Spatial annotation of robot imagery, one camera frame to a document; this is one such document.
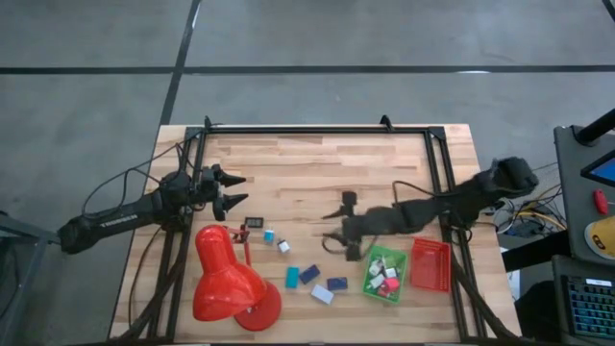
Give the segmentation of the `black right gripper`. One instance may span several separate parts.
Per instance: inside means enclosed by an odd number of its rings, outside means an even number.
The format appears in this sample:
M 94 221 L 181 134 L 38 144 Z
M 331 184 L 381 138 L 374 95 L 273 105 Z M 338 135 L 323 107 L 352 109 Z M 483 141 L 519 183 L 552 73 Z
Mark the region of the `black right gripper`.
M 343 220 L 343 235 L 323 234 L 323 249 L 327 253 L 343 255 L 346 261 L 360 261 L 362 260 L 360 242 L 365 235 L 394 235 L 404 231 L 404 217 L 399 210 L 373 207 L 364 214 L 355 215 L 357 194 L 353 191 L 343 191 L 341 197 L 339 209 L 322 216 L 322 219 L 348 217 Z M 328 246 L 329 240 L 338 242 L 341 248 L 331 249 Z

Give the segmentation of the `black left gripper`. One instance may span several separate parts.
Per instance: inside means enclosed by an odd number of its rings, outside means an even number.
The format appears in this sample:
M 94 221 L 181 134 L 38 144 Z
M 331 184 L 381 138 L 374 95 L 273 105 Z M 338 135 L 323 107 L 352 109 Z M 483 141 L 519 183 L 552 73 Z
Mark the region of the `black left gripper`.
M 220 164 L 206 166 L 191 194 L 192 205 L 205 205 L 212 202 L 212 212 L 216 221 L 225 221 L 226 214 L 236 205 L 249 197 L 248 194 L 221 196 L 221 185 L 230 187 L 245 183 L 246 179 L 226 173 Z

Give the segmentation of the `white rectangular box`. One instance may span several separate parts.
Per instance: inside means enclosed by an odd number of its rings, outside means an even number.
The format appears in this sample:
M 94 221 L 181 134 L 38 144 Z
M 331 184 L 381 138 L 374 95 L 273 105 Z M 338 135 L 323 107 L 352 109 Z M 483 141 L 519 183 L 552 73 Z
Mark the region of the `white rectangular box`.
M 313 287 L 312 291 L 310 292 L 310 295 L 316 300 L 318 300 L 319 302 L 324 303 L 326 305 L 330 305 L 334 298 L 334 293 L 332 291 L 329 291 L 328 289 L 326 289 L 320 284 L 316 284 Z

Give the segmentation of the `green plastic basket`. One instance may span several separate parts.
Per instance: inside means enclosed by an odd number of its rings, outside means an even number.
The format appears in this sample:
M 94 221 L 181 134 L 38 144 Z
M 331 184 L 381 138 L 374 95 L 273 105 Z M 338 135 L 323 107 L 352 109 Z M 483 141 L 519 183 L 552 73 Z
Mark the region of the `green plastic basket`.
M 373 278 L 369 272 L 369 266 L 371 264 L 372 261 L 374 260 L 379 260 L 382 264 L 382 271 L 380 274 L 383 274 L 385 277 L 385 264 L 384 264 L 384 257 L 387 256 L 393 256 L 397 258 L 397 262 L 398 262 L 398 266 L 394 267 L 397 269 L 397 274 L 398 274 L 398 279 L 400 281 L 400 288 L 395 291 L 392 292 L 391 296 L 389 298 L 385 298 L 382 297 L 378 294 L 378 290 L 380 287 L 378 288 L 369 288 L 369 281 Z M 382 247 L 382 246 L 374 246 L 371 248 L 369 254 L 366 257 L 366 269 L 364 271 L 364 279 L 363 279 L 363 283 L 362 283 L 362 292 L 372 298 L 376 298 L 379 300 L 382 300 L 386 303 L 389 304 L 398 304 L 401 300 L 401 296 L 402 296 L 402 291 L 403 291 L 403 287 L 405 284 L 405 279 L 406 279 L 406 273 L 407 273 L 407 269 L 408 269 L 408 255 L 406 253 L 404 253 L 403 251 L 400 250 L 393 250 L 390 248 L 386 248 L 386 247 Z

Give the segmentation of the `red plastic basket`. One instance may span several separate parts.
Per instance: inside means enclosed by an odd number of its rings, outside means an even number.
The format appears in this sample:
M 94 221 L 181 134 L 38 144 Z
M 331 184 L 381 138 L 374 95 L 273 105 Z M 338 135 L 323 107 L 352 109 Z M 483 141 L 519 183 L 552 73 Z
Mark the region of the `red plastic basket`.
M 451 291 L 451 246 L 446 242 L 414 237 L 410 252 L 410 283 L 418 288 Z

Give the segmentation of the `red desk lamp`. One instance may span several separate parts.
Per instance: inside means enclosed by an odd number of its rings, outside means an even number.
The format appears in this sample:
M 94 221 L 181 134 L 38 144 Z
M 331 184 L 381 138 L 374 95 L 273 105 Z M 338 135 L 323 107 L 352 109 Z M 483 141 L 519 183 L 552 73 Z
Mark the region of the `red desk lamp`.
M 281 293 L 252 266 L 248 231 L 208 225 L 197 233 L 195 246 L 203 270 L 192 300 L 195 319 L 233 318 L 250 332 L 279 320 Z

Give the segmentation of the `grey metal stand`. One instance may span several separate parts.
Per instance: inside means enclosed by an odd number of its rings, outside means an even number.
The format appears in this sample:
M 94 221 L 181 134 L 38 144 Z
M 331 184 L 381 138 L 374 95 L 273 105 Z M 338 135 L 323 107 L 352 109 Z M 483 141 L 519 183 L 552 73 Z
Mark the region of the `grey metal stand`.
M 12 244 L 23 242 L 33 245 L 29 261 L 24 265 L 15 263 L 15 291 L 3 312 L 0 313 L 0 346 L 11 346 L 16 329 L 21 323 L 27 298 L 42 264 L 45 250 L 50 244 L 59 245 L 60 239 L 55 232 L 14 219 L 3 211 L 0 212 L 0 233 L 7 235 Z

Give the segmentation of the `grey control cart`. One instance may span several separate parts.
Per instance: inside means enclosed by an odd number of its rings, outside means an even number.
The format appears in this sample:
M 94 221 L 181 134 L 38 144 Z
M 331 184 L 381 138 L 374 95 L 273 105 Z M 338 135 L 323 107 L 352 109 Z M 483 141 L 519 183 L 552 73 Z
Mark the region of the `grey control cart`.
M 554 128 L 553 136 L 571 254 L 579 260 L 615 265 L 615 260 L 599 256 L 585 240 L 585 228 L 590 223 L 615 216 L 615 206 L 608 208 L 608 215 L 598 213 L 593 201 L 593 191 L 601 189 L 609 202 L 615 202 L 615 187 L 581 176 L 583 168 L 615 150 L 615 134 L 607 133 L 592 147 L 579 144 L 569 127 Z

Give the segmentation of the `yellow white round object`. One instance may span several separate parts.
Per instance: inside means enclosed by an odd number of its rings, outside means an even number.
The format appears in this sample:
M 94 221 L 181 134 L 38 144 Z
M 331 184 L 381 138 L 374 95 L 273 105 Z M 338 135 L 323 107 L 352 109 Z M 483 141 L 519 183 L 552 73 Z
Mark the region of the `yellow white round object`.
M 588 247 L 599 257 L 615 260 L 615 216 L 588 224 L 584 231 Z

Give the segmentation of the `red button device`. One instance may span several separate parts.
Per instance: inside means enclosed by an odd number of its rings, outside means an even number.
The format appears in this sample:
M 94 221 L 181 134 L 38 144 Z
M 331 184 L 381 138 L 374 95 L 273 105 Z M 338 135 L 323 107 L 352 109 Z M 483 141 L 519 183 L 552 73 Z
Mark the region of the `red button device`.
M 601 215 L 607 215 L 609 202 L 604 192 L 601 189 L 595 189 L 592 196 L 597 212 Z

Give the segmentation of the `blue screen monitor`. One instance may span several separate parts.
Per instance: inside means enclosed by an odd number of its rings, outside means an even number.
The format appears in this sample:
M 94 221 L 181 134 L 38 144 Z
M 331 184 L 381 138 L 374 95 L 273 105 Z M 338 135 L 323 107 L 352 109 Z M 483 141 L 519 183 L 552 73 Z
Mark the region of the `blue screen monitor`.
M 615 187 L 615 150 L 582 168 L 580 176 L 603 185 Z

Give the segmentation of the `black monitor pole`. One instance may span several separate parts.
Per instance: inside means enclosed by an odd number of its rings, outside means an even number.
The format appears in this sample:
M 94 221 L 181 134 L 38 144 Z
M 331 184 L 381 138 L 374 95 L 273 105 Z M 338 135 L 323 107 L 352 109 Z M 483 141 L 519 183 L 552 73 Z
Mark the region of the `black monitor pole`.
M 585 127 L 575 127 L 574 136 L 578 143 L 594 146 L 601 136 L 615 129 L 615 108 Z

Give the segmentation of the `black aluminium table frame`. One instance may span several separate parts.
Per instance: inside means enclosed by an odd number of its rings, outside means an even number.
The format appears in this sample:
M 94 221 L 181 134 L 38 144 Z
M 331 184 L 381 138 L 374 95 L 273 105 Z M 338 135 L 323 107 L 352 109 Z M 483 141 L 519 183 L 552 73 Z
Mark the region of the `black aluminium table frame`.
M 463 305 L 469 334 L 477 333 L 477 312 L 466 292 L 438 293 L 405 283 L 398 304 L 371 298 L 361 291 L 366 265 L 327 253 L 321 236 L 339 226 L 322 219 L 340 206 L 345 190 L 357 194 L 357 212 L 400 200 L 427 196 L 435 186 L 447 187 L 480 171 L 470 129 L 465 124 L 350 126 L 222 126 L 208 135 L 205 164 L 218 163 L 246 179 L 233 193 L 249 197 L 227 216 L 230 227 L 246 217 L 264 218 L 264 225 L 286 240 L 281 253 L 261 233 L 250 235 L 251 260 L 265 280 L 280 289 L 279 320 L 262 332 L 242 329 L 232 318 L 200 322 L 192 299 L 202 275 L 195 251 L 189 251 L 183 281 L 164 303 L 179 306 L 173 340 L 179 343 L 410 343 L 455 342 L 459 338 L 454 304 Z M 320 275 L 297 288 L 284 286 L 288 266 L 300 273 L 316 264 Z M 333 291 L 330 305 L 310 295 L 327 278 L 346 277 L 348 288 Z

